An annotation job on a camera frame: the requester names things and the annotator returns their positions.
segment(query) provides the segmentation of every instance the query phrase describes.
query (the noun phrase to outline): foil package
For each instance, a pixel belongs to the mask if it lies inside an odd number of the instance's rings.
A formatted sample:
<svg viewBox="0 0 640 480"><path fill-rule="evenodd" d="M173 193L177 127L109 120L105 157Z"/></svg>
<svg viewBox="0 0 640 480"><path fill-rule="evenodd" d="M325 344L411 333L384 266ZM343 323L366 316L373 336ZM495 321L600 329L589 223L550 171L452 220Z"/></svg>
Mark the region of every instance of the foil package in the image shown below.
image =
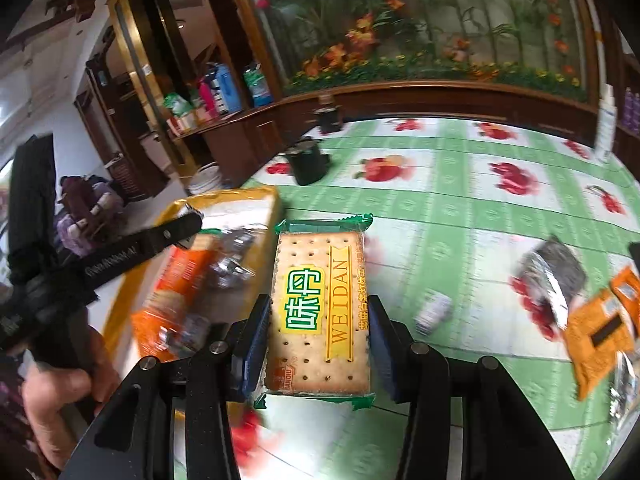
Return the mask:
<svg viewBox="0 0 640 480"><path fill-rule="evenodd" d="M254 276L251 269L242 266L242 259L254 243L256 233L251 229L234 229L220 235L222 257L211 265L212 285L234 288Z"/></svg>
<svg viewBox="0 0 640 480"><path fill-rule="evenodd" d="M522 279L536 303L548 303L556 325L565 330L572 299L580 293L587 275L569 247L555 235L522 261Z"/></svg>
<svg viewBox="0 0 640 480"><path fill-rule="evenodd" d="M640 402L640 361L635 352L618 352L613 385L611 386L610 415L616 432L625 425L628 416Z"/></svg>

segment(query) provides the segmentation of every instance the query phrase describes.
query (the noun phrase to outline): red fruit print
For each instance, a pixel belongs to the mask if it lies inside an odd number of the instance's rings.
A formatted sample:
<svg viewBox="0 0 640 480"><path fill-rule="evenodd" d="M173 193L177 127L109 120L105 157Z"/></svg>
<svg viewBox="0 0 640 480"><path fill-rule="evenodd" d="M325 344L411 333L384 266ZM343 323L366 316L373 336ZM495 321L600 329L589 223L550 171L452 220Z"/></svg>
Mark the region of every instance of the red fruit print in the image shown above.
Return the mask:
<svg viewBox="0 0 640 480"><path fill-rule="evenodd" d="M602 189L600 186L587 186L587 190L599 196L600 199L602 200L602 205L610 213L626 215L625 208L622 207L622 204L620 203L620 201L615 196L613 196L609 191Z"/></svg>
<svg viewBox="0 0 640 480"><path fill-rule="evenodd" d="M258 426L260 418L254 410L249 410L242 416L240 426L231 427L231 444L234 448L238 466L246 468L251 462L251 452L258 447Z"/></svg>
<svg viewBox="0 0 640 480"><path fill-rule="evenodd" d="M408 160L402 155L363 158L360 163L364 171L359 171L353 177L364 177L370 182L387 182L398 176L407 179L411 177L413 171L413 168L408 166Z"/></svg>
<svg viewBox="0 0 640 480"><path fill-rule="evenodd" d="M526 310L527 312L533 312L537 309L537 305L535 303L533 303L533 301L531 301L530 298L528 298L527 296L524 296L522 298L522 306L524 307L524 310Z"/></svg>
<svg viewBox="0 0 640 480"><path fill-rule="evenodd" d="M529 171L521 170L510 162L489 164L494 173L502 178L496 187L508 191L514 195L529 195L538 193L538 180Z"/></svg>
<svg viewBox="0 0 640 480"><path fill-rule="evenodd" d="M524 280L516 278L515 276L511 276L509 284L511 285L511 288L516 292L516 294L519 294L521 296L529 295L527 291L527 284L524 282Z"/></svg>
<svg viewBox="0 0 640 480"><path fill-rule="evenodd" d="M270 175L280 174L280 175L288 175L290 174L290 166L288 162L276 162L275 164L271 164L267 166L267 173Z"/></svg>
<svg viewBox="0 0 640 480"><path fill-rule="evenodd" d="M556 332L551 325L539 325L538 329L547 341L555 341L556 340Z"/></svg>
<svg viewBox="0 0 640 480"><path fill-rule="evenodd" d="M556 340L556 332L553 329L555 323L554 315L551 312L551 307L548 304L537 304L530 297L527 290L527 284L521 278L511 276L509 280L511 288L521 296L520 302L524 307L524 310L529 312L531 321L538 327L542 337L548 341Z"/></svg>
<svg viewBox="0 0 640 480"><path fill-rule="evenodd" d="M480 128L481 137L490 137L495 140L517 139L516 133L512 132L504 126L491 123L476 123L476 126Z"/></svg>
<svg viewBox="0 0 640 480"><path fill-rule="evenodd" d="M589 152L584 149L584 146L578 144L574 140L566 140L563 144L568 147L576 155L581 156L585 160L589 160Z"/></svg>
<svg viewBox="0 0 640 480"><path fill-rule="evenodd" d="M395 124L394 130L396 132L402 132L404 130L421 130L422 123L420 119L394 119L389 121L390 124Z"/></svg>

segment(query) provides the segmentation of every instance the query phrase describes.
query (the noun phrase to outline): snack package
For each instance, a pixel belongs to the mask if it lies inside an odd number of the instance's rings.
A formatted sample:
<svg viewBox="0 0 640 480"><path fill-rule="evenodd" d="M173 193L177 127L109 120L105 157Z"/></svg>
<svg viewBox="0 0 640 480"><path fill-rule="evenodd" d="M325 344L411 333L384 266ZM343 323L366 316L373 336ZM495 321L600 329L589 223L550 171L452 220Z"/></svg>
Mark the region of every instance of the snack package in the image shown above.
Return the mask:
<svg viewBox="0 0 640 480"><path fill-rule="evenodd" d="M372 220L285 220L277 227L269 393L372 402L363 250Z"/></svg>
<svg viewBox="0 0 640 480"><path fill-rule="evenodd" d="M608 288L569 313L563 335L574 364L578 400L613 370L617 352L634 349L632 330L628 313Z"/></svg>
<svg viewBox="0 0 640 480"><path fill-rule="evenodd" d="M415 329L422 335L431 335L451 313L451 298L440 292L427 292L420 312L415 317Z"/></svg>
<svg viewBox="0 0 640 480"><path fill-rule="evenodd" d="M235 288L255 275L251 269L241 264L256 237L255 230L244 228L220 232L221 253L211 264L211 286L222 289Z"/></svg>
<svg viewBox="0 0 640 480"><path fill-rule="evenodd" d="M202 284L215 254L218 238L197 234L190 249L171 249L160 278L131 324L141 356L154 355L162 362L177 358L172 342L180 337L182 322Z"/></svg>
<svg viewBox="0 0 640 480"><path fill-rule="evenodd" d="M549 304L556 325L564 330L571 301L587 281L584 269L569 247L552 235L525 255L521 279L529 298L535 304Z"/></svg>
<svg viewBox="0 0 640 480"><path fill-rule="evenodd" d="M610 286L613 293L629 313L629 316L631 316L636 333L640 333L640 280L631 270L631 266L626 266L622 269L611 280Z"/></svg>
<svg viewBox="0 0 640 480"><path fill-rule="evenodd" d="M616 370L610 392L610 414L618 432L640 404L640 361L635 352L618 352L616 355Z"/></svg>

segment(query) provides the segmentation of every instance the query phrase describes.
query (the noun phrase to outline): tablecloth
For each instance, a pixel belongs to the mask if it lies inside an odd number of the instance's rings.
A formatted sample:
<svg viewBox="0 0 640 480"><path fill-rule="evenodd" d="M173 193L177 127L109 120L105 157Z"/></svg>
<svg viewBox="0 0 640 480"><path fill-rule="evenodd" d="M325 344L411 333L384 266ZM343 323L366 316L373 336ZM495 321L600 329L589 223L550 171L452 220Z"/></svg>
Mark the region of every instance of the tablecloth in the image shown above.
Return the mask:
<svg viewBox="0 0 640 480"><path fill-rule="evenodd" d="M322 136L331 169L296 186L276 157L245 184L278 186L289 218L373 213L366 235L367 287L391 319L446 356L495 355L550 430L576 478L597 478L610 453L609 382L575 397L561 341L548 341L512 286L522 255L551 233L588 275L585 296L631 264L640 240L640 186L615 158L541 132L448 118L357 121ZM452 299L450 319L429 337L414 317L430 291ZM265 466L247 478L391 479L408 406L374 377L371 410L269 397ZM462 409L452 402L450 478L460 476Z"/></svg>

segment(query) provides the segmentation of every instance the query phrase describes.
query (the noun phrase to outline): white bottle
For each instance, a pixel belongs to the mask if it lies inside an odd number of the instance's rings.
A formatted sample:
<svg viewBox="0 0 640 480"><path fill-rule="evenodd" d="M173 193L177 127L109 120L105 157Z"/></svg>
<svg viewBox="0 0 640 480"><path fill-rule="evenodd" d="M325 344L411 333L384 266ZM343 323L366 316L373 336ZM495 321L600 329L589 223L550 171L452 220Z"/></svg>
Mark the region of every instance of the white bottle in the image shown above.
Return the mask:
<svg viewBox="0 0 640 480"><path fill-rule="evenodd" d="M616 135L616 119L618 109L613 99L613 86L604 84L600 97L598 112L598 129L596 131L596 159L604 163L613 149L613 137Z"/></svg>

